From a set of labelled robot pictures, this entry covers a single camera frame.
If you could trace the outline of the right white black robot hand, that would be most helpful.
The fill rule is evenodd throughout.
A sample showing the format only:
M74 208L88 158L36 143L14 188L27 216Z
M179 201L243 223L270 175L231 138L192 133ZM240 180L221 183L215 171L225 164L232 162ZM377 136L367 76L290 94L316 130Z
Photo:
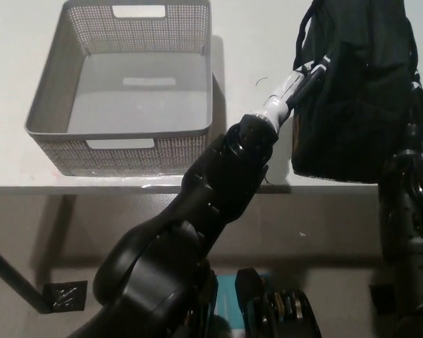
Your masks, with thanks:
M423 87L418 70L412 78L412 118L423 131Z

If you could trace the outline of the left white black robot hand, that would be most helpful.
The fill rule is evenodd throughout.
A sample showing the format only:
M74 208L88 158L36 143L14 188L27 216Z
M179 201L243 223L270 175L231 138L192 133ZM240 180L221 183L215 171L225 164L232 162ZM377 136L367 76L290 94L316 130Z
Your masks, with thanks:
M284 102L293 110L306 99L324 77L331 63L325 55L319 62L310 61L295 69L280 85L275 88L273 96Z

